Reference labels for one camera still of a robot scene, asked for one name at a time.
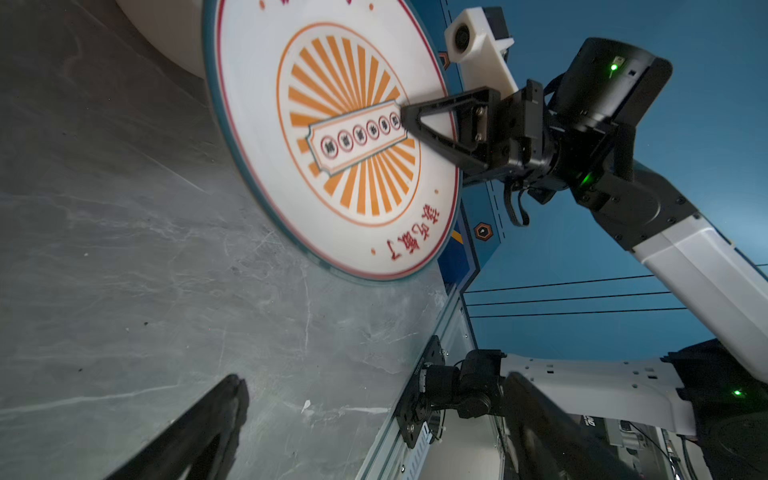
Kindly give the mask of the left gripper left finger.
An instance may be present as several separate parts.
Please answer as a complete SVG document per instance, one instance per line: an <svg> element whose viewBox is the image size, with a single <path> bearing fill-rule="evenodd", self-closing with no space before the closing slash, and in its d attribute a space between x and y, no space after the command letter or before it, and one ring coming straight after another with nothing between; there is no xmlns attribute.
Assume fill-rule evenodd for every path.
<svg viewBox="0 0 768 480"><path fill-rule="evenodd" d="M246 381L222 379L110 479L225 479L247 419Z"/></svg>

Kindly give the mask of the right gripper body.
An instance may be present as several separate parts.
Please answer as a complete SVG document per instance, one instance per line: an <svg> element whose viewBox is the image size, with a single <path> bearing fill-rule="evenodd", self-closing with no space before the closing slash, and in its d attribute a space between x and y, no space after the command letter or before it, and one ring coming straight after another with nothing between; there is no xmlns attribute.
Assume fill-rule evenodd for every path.
<svg viewBox="0 0 768 480"><path fill-rule="evenodd" d="M644 49L586 39L564 73L499 104L486 178L560 191L593 181L613 157L613 174L631 179L637 127L671 76L671 62Z"/></svg>

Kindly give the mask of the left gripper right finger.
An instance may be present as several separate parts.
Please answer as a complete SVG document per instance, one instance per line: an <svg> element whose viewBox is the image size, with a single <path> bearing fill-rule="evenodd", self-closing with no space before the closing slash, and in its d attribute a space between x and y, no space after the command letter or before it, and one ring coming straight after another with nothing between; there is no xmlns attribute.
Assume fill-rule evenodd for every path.
<svg viewBox="0 0 768 480"><path fill-rule="evenodd" d="M513 372L503 383L502 411L512 433L519 475L539 479L541 469L526 438L532 433L541 448L571 479L636 479L638 475L614 456L594 435L582 429L568 414L534 386Z"/></svg>

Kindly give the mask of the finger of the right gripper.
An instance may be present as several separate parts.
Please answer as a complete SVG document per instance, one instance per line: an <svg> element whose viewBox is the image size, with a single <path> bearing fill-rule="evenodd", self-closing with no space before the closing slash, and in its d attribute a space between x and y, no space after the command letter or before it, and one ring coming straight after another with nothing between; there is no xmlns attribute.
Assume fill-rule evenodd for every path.
<svg viewBox="0 0 768 480"><path fill-rule="evenodd" d="M407 105L401 120L408 134L466 174L491 164L500 93L488 87Z"/></svg>

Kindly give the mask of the orange sunburst plate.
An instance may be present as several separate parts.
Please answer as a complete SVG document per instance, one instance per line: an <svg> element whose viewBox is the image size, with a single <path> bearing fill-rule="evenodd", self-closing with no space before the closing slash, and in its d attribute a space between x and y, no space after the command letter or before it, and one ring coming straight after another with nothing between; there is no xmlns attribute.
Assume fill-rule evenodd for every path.
<svg viewBox="0 0 768 480"><path fill-rule="evenodd" d="M459 170L405 125L447 88L408 1L206 1L212 111L244 182L321 266L410 277L451 235Z"/></svg>

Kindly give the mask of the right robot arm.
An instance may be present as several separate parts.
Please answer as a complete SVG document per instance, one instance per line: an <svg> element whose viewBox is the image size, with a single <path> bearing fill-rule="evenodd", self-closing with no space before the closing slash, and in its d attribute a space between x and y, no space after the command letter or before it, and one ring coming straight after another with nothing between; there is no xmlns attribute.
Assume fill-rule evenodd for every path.
<svg viewBox="0 0 768 480"><path fill-rule="evenodd" d="M767 279L665 177L634 157L636 128L672 64L641 48L587 39L547 85L493 84L508 41L461 25L449 59L478 75L474 89L406 106L406 131L469 183L504 184L511 222L521 199L569 190L597 224L713 334L667 355L673 393L715 479L767 475Z"/></svg>

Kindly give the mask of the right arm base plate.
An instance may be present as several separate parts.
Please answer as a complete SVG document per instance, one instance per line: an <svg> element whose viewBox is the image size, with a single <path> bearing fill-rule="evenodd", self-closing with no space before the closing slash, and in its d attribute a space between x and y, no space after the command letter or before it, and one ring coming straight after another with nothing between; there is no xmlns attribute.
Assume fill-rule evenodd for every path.
<svg viewBox="0 0 768 480"><path fill-rule="evenodd" d="M425 379L426 370L433 365L445 365L442 345L437 335L432 335L428 340L394 410L400 436L409 449L416 447L421 429L431 415L425 393Z"/></svg>

